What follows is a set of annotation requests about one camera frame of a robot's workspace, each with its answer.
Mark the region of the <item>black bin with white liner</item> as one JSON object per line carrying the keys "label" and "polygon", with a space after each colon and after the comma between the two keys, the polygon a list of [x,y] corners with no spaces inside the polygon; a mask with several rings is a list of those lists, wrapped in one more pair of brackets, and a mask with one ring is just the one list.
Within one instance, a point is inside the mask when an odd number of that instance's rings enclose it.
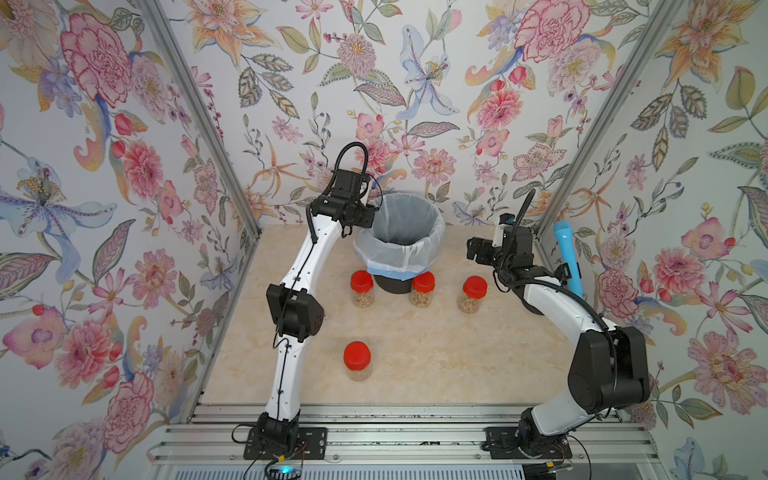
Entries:
{"label": "black bin with white liner", "polygon": [[403,295],[436,263],[445,231],[436,204],[414,193],[391,192],[382,197],[372,226],[353,235],[353,246],[381,289]]}

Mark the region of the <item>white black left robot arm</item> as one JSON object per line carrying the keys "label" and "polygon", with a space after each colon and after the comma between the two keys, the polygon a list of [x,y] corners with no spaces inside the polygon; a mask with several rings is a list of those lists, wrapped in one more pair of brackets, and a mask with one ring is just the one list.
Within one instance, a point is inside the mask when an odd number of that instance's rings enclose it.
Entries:
{"label": "white black left robot arm", "polygon": [[372,225],[377,208],[366,204],[367,197],[331,191],[313,200],[307,206],[308,233],[301,249],[281,282],[267,288],[277,364],[265,412],[257,421],[261,440],[288,450],[297,442],[306,353],[325,318],[315,298],[318,281],[336,241],[356,226]]}

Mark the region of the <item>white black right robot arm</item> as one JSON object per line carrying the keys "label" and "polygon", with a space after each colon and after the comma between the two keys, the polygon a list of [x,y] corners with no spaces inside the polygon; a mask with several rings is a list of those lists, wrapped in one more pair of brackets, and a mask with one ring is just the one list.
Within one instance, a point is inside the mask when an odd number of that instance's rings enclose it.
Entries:
{"label": "white black right robot arm", "polygon": [[608,321],[576,293],[578,268],[563,264],[550,271],[535,264],[530,228],[500,225],[495,239],[472,237],[467,257],[491,267],[498,283],[550,320],[573,346],[563,392],[521,414],[515,445],[524,455],[541,457],[582,425],[650,398],[642,332]]}

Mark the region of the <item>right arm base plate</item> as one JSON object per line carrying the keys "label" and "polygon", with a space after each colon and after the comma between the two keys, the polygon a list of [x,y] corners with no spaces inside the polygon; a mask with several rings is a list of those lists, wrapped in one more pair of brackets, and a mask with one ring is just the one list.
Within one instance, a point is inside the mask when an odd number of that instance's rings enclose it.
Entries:
{"label": "right arm base plate", "polygon": [[487,427],[481,450],[494,460],[570,460],[572,451],[567,438],[541,436],[536,431],[520,432],[516,426]]}

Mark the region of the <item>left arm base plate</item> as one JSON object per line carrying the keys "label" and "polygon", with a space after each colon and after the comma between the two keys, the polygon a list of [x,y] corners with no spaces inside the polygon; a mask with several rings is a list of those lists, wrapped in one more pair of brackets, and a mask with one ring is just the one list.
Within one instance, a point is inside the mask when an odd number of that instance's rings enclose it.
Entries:
{"label": "left arm base plate", "polygon": [[328,429],[321,427],[296,427],[278,433],[266,433],[253,427],[245,440],[245,460],[323,460],[328,445]]}

